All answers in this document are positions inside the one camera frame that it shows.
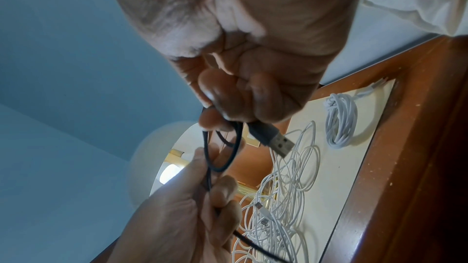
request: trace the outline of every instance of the usb connector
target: usb connector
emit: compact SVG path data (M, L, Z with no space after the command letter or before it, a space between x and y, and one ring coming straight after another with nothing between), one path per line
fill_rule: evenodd
M247 125L249 126L249 132L252 136L262 145L270 147L283 158L285 158L294 147L294 143L283 136L279 129L272 124L255 121Z

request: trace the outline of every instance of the skin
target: skin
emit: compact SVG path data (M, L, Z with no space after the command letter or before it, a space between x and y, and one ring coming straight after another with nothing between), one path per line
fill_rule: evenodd
M118 0L205 107L200 125L301 110L344 47L358 0Z
M209 151L213 164L222 166L232 149L220 152L210 144ZM233 200L237 181L214 175L214 185L207 192L202 185L206 171L203 149L199 148L187 167L138 208L108 263L231 262L233 232L242 218L240 205Z

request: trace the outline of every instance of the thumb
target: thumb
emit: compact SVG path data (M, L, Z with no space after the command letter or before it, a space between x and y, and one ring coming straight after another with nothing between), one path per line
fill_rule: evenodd
M208 146L208 152L210 158L214 159L219 155L219 147L212 143ZM173 199L192 198L205 179L207 170L204 149L197 148L192 161L164 186Z

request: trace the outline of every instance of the white cable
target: white cable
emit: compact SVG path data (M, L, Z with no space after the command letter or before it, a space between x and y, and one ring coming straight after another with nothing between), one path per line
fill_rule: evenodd
M309 145L301 148L302 139L307 132L312 133L312 139ZM297 263L298 256L302 253L300 257L308 263L309 255L305 240L296 228L304 212L304 192L312 188L320 165L320 154L315 146L315 122L311 121L302 131L295 130L286 135L294 133L300 134L289 158L283 159L270 150L273 161L272 173L262 180L255 194L245 196L240 202L242 205L246 199L252 198L251 203L242 209L245 213L240 228L244 231L244 236L265 250L291 263ZM308 164L312 154L315 154L314 170L303 180L301 177L306 165L313 165ZM272 262L237 239L233 247L232 262L250 261Z
M371 94L377 87L385 84L385 78L359 91L355 96L348 94L331 94L324 102L327 110L325 134L331 148L346 147L356 130L357 106L355 100Z

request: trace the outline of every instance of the ceiling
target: ceiling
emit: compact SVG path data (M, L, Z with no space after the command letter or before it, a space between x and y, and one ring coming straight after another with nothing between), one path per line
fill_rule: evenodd
M130 27L115 0L0 0L0 104L122 159L154 129L201 105ZM360 7L323 82L425 33Z

